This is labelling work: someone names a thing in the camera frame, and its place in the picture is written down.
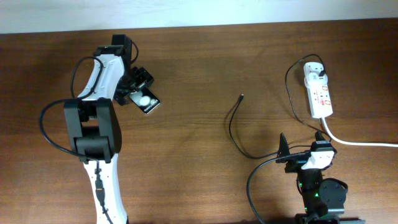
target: white power strip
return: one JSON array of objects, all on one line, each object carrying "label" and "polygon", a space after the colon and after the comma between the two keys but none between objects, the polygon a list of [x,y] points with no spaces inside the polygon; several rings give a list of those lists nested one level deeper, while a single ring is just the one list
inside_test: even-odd
[{"label": "white power strip", "polygon": [[307,62],[304,65],[304,84],[307,87],[308,100],[311,107],[311,115],[313,118],[320,119],[326,133],[336,142],[352,145],[352,146],[385,146],[398,147],[398,144],[391,143],[373,143],[373,142],[349,142],[343,141],[332,135],[326,124],[325,118],[333,113],[331,108],[331,100],[328,88],[328,76],[320,73],[324,71],[323,65],[318,62]]},{"label": "white power strip", "polygon": [[307,62],[304,65],[304,84],[307,87],[308,100],[313,118],[325,118],[333,113],[328,88],[328,76],[319,76],[323,65],[318,62]]}]

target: brown wooden surface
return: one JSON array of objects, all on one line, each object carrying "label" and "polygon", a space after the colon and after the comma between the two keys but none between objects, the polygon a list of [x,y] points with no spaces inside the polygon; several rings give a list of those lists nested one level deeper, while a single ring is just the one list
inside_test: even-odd
[{"label": "brown wooden surface", "polygon": [[[136,65],[153,74],[151,89],[162,100],[150,116],[115,105],[130,223],[255,220],[245,188],[261,161],[235,149],[226,115],[244,93],[233,132],[254,155],[276,151],[281,132],[290,144],[311,143],[314,131],[294,120],[284,86],[285,71],[306,54],[320,54],[326,64],[335,136],[397,142],[397,19],[0,35],[0,223],[96,221],[82,164],[47,144],[38,118],[47,103],[70,96],[78,59],[118,33],[138,44]],[[76,91],[91,69],[92,62],[83,64]],[[299,66],[289,79],[295,106],[319,126],[302,82]],[[45,127],[69,147],[61,106],[48,112]],[[344,217],[398,223],[398,149],[334,146],[338,154],[325,177],[349,185]],[[266,219],[304,212],[295,178],[280,164],[258,172],[252,197]]]}]

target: robotic arm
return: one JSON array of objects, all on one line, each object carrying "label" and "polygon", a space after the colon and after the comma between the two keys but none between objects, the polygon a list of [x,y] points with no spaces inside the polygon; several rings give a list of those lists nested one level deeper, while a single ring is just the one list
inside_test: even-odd
[{"label": "robotic arm", "polygon": [[[126,35],[113,35],[111,45],[98,47],[94,56],[102,63],[95,60],[85,89],[64,105],[72,152],[86,156],[80,161],[90,178],[98,224],[128,223],[117,170],[122,136],[112,99],[126,105],[125,97],[148,91],[146,88],[154,81],[144,68],[130,69],[131,47],[132,41]],[[97,120],[98,125],[85,125],[90,120]]]},{"label": "robotic arm", "polygon": [[[277,157],[258,165],[250,174],[246,185],[250,206],[259,221],[266,223],[296,224],[364,224],[357,218],[340,219],[344,214],[344,203],[348,185],[334,178],[323,178],[322,171],[329,168],[337,153],[336,149],[326,141],[321,132],[315,133],[316,141],[310,150],[291,154],[283,133],[280,134]],[[297,189],[303,198],[305,214],[296,214],[293,220],[264,221],[251,200],[250,185],[253,175],[266,164],[276,161],[285,164],[285,173],[297,173]]]}]

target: power strip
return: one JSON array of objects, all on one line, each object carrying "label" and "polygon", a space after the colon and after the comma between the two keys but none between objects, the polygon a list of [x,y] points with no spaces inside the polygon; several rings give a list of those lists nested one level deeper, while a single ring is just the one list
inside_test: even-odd
[{"label": "power strip", "polygon": [[304,65],[304,84],[307,87],[308,100],[313,118],[326,118],[333,113],[328,88],[328,76],[320,73],[324,70],[318,62],[307,62]]}]

